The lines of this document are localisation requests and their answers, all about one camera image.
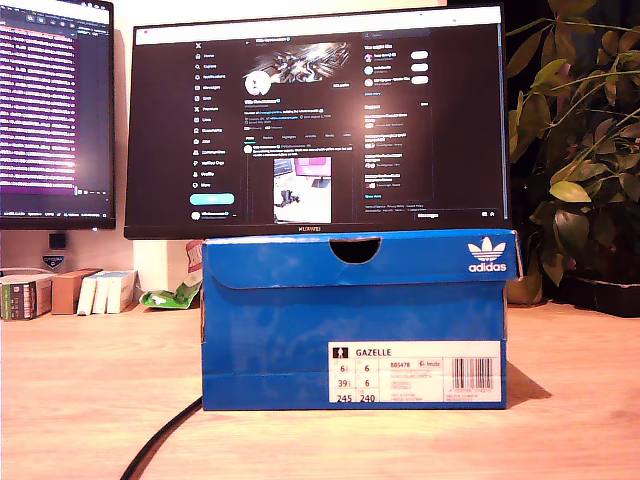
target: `black cable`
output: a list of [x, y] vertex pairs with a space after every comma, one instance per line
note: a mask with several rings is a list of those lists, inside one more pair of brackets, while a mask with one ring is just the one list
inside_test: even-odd
[[198, 398], [195, 402], [182, 410], [178, 415], [173, 417], [164, 427], [145, 443], [144, 447], [138, 452], [135, 458], [131, 461], [127, 469], [120, 477], [120, 480], [139, 480], [151, 459], [160, 449], [169, 435], [171, 435], [177, 428], [186, 422], [192, 415], [202, 408], [202, 397]]

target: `barcode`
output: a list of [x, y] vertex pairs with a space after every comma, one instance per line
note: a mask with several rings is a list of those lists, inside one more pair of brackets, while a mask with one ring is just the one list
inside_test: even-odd
[[31, 289], [29, 285], [22, 286], [22, 295], [24, 297], [24, 318], [31, 318]]
[[493, 358], [454, 358], [453, 388], [493, 389]]

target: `green package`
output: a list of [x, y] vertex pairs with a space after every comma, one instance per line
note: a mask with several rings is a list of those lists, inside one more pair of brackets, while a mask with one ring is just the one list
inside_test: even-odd
[[200, 291], [201, 285], [202, 281], [191, 286], [183, 282], [175, 292], [169, 292], [168, 290], [147, 292], [140, 297], [140, 303], [146, 307], [186, 310]]

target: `desk surface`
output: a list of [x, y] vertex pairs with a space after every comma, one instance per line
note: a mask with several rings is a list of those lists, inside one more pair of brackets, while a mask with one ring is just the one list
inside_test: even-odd
[[[640, 319], [511, 308], [506, 411], [199, 411], [143, 479], [639, 478]], [[2, 479], [117, 479], [201, 395], [197, 310], [2, 324]]]

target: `black device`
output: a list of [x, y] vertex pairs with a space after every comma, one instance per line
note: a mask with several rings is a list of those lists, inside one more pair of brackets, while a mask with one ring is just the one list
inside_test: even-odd
[[0, 0], [0, 229], [115, 228], [113, 4]]
[[509, 226], [503, 42], [498, 5], [136, 27], [125, 236]]

